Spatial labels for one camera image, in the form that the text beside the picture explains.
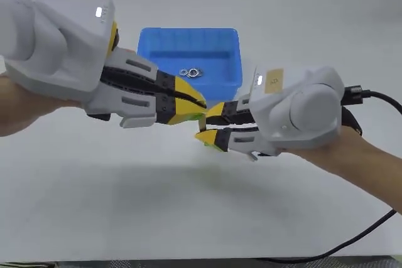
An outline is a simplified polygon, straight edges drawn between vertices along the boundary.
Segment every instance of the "cable connector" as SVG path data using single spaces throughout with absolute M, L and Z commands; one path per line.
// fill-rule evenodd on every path
M 369 97 L 370 90 L 363 90 L 360 85 L 345 87 L 345 94 L 340 104 L 342 106 L 363 104 L 363 99 Z

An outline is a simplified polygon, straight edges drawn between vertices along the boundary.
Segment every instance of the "human arm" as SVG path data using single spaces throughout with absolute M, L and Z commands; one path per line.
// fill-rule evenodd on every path
M 292 154 L 340 176 L 402 213 L 402 159 L 365 141 L 350 127 L 343 127 L 332 144 Z
M 33 94 L 0 75 L 0 136 L 8 136 L 61 107 L 78 107 L 72 101 Z

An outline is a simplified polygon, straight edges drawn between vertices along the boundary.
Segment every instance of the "blue plastic tray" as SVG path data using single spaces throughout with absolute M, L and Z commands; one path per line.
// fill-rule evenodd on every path
M 183 78 L 209 107 L 232 100 L 242 85 L 239 36 L 231 28 L 145 28 L 137 52 L 172 75 L 183 68 L 201 69 L 202 77 Z

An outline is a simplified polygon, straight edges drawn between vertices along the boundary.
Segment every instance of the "white tabletop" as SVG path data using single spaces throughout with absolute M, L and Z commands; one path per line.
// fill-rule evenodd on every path
M 121 45 L 141 28 L 233 27 L 255 64 L 331 65 L 402 100 L 402 0 L 115 0 Z M 353 107 L 368 140 L 402 156 L 402 120 Z M 197 123 L 123 130 L 63 109 L 0 139 L 0 260 L 316 255 L 388 206 L 290 155 L 250 163 L 193 138 Z M 402 254 L 397 216 L 340 255 Z

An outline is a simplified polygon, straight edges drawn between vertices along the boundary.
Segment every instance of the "sticker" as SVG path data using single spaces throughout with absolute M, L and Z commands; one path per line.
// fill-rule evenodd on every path
M 283 69 L 274 69 L 266 73 L 265 93 L 276 94 L 283 90 Z

